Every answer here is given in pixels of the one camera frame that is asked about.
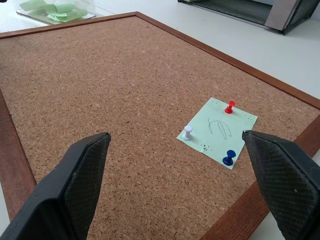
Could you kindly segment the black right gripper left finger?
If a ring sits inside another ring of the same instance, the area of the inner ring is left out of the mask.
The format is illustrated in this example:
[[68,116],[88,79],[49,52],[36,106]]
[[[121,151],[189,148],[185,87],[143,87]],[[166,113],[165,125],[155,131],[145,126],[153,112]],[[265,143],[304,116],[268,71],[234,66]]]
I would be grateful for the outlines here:
[[0,240],[86,240],[99,200],[108,132],[72,144],[35,187]]

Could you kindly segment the red push pin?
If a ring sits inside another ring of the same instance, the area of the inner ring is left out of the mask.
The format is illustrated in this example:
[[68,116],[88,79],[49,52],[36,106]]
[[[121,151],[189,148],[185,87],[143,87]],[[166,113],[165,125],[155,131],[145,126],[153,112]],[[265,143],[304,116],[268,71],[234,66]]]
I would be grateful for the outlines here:
[[224,109],[224,112],[227,114],[232,114],[233,113],[233,107],[236,105],[236,103],[231,100],[228,103],[228,106]]

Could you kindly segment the clear plastic tray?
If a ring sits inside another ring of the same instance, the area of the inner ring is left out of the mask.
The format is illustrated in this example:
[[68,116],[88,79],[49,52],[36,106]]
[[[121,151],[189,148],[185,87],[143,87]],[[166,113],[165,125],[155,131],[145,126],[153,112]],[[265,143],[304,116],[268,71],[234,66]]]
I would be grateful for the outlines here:
[[17,14],[49,25],[96,17],[95,0],[14,0]]

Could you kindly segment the white push pin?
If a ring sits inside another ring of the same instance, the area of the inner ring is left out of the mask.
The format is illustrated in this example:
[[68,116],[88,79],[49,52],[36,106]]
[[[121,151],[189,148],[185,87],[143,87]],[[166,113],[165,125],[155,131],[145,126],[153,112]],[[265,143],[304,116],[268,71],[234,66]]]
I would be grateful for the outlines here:
[[182,136],[185,141],[190,141],[192,139],[191,132],[193,128],[190,125],[184,127],[184,135]]

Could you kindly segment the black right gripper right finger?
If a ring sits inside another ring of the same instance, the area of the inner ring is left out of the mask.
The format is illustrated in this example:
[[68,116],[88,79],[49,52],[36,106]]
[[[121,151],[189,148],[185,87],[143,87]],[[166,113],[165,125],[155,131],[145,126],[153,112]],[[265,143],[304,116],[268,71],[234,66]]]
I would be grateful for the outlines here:
[[285,240],[320,240],[320,166],[292,141],[253,130],[242,139]]

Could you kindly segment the wood-framed cork board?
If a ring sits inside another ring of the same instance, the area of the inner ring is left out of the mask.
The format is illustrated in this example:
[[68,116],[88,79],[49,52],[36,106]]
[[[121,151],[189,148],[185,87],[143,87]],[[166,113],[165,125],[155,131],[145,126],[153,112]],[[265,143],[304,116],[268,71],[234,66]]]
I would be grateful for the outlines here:
[[248,152],[233,169],[177,139],[211,97],[254,130],[320,149],[320,100],[139,12],[0,33],[13,218],[68,147],[110,132],[89,240],[241,239],[268,213]]

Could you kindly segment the brown cardboard sheet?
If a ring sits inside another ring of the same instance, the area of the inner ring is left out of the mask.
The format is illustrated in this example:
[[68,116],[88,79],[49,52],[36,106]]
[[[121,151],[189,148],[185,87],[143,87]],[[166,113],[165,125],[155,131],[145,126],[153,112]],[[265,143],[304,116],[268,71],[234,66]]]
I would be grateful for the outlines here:
[[300,0],[274,0],[265,26],[282,31],[291,20]]

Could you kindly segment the blue push pin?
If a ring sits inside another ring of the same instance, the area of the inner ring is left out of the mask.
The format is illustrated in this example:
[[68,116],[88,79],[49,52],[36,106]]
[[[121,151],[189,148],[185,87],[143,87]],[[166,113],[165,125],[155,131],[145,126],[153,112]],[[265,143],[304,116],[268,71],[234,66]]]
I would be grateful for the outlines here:
[[236,156],[236,153],[233,150],[228,150],[226,152],[227,156],[224,157],[222,159],[222,162],[226,165],[226,166],[232,166],[233,165],[233,158]]

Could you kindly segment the black mesh desk organizer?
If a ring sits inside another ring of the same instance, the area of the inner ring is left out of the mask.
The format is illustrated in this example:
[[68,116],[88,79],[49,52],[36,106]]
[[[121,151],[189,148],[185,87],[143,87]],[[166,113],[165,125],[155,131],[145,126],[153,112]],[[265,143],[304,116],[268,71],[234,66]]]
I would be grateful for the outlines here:
[[177,0],[177,2],[239,19],[282,35],[288,34],[309,20],[320,5],[320,0],[300,0],[285,29],[275,30],[265,26],[274,0]]

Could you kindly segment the green paper pieces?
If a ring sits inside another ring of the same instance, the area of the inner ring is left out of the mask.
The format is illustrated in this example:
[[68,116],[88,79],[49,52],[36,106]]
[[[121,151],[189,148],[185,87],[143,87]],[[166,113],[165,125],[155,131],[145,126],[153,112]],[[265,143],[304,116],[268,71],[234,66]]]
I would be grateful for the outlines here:
[[86,17],[89,12],[74,0],[25,0],[19,11],[37,19],[45,17],[55,22],[66,23]]

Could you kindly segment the light green paper note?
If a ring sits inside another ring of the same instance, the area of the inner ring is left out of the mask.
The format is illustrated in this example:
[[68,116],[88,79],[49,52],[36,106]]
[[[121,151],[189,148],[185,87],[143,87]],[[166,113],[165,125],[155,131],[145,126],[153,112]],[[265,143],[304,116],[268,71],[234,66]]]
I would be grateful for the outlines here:
[[[245,144],[243,131],[252,130],[258,117],[236,107],[232,108],[232,114],[227,114],[228,105],[211,97],[187,124],[192,127],[192,139],[183,139],[184,129],[176,138],[231,170]],[[231,166],[223,163],[228,150],[236,153]]]

